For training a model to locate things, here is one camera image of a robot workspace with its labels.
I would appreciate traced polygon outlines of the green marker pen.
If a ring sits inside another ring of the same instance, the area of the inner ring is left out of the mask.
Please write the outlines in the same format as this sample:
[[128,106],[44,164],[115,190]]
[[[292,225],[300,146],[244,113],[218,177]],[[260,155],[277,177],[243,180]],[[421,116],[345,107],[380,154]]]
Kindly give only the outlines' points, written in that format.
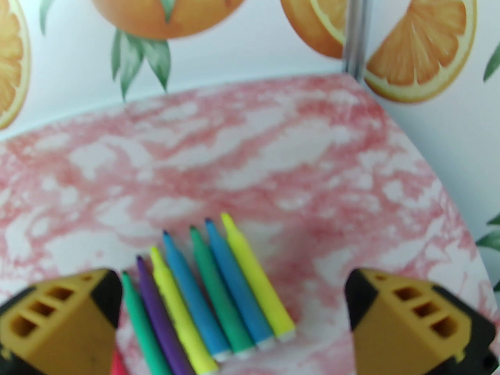
[[196,226],[190,225],[189,232],[198,271],[232,353],[239,359],[247,358],[254,351],[254,343],[227,291],[214,255]]
[[134,329],[139,348],[151,375],[173,375],[152,330],[143,300],[127,271],[121,273],[123,299]]

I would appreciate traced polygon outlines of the blue marker pen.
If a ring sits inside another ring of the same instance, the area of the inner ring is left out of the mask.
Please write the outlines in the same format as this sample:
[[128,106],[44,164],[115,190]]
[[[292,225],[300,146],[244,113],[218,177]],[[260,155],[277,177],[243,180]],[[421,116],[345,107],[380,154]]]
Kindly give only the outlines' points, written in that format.
[[276,345],[275,336],[228,242],[220,234],[213,220],[206,218],[205,226],[211,251],[245,330],[259,350],[271,350]]
[[227,361],[232,351],[186,258],[167,230],[163,231],[166,260],[180,289],[187,309],[205,347],[215,361]]

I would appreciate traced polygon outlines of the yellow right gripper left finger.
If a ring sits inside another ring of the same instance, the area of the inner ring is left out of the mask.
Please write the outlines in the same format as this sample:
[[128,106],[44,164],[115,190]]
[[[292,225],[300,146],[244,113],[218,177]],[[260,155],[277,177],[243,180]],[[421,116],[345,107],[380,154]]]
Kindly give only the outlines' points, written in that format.
[[0,375],[111,375],[122,300],[110,268],[13,295],[0,304]]

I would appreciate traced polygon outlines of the pink marble pattern mat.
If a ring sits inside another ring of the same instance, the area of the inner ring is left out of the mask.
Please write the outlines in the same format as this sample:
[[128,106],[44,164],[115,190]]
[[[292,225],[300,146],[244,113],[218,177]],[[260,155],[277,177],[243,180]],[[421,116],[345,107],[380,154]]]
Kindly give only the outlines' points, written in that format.
[[343,286],[369,267],[442,284],[500,326],[464,220],[430,165],[348,77],[198,89],[0,141],[0,304],[27,285],[129,270],[230,214],[297,325],[217,375],[355,375]]

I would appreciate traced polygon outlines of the aluminium frame post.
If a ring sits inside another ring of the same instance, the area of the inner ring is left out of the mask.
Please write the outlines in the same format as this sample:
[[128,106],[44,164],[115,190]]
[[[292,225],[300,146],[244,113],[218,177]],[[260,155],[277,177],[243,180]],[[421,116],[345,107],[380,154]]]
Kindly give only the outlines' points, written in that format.
[[348,0],[343,46],[343,72],[358,83],[364,77],[370,0]]

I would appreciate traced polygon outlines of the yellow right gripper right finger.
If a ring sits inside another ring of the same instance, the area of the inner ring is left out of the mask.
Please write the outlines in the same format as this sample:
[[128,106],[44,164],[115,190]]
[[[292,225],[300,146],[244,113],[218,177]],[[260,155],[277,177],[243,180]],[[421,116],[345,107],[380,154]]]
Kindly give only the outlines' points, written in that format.
[[355,268],[345,282],[356,375],[493,375],[495,324],[431,281]]

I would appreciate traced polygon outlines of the purple marker pen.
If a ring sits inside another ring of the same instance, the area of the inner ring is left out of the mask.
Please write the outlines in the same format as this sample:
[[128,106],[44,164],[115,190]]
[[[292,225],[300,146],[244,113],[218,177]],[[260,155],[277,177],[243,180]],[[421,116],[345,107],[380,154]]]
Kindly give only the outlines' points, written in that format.
[[170,365],[173,375],[195,375],[184,348],[177,337],[155,280],[142,256],[136,256],[136,266],[139,270],[139,289],[145,308],[157,341]]

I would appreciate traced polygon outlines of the yellow marker pen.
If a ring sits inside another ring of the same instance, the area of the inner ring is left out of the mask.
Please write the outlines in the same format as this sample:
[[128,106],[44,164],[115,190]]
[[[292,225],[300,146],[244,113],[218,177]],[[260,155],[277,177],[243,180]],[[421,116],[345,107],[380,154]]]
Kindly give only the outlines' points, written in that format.
[[220,215],[227,242],[274,336],[282,343],[296,337],[296,325],[261,266],[248,239],[230,214]]
[[219,367],[195,327],[171,270],[158,248],[150,249],[152,276],[195,375],[215,375]]

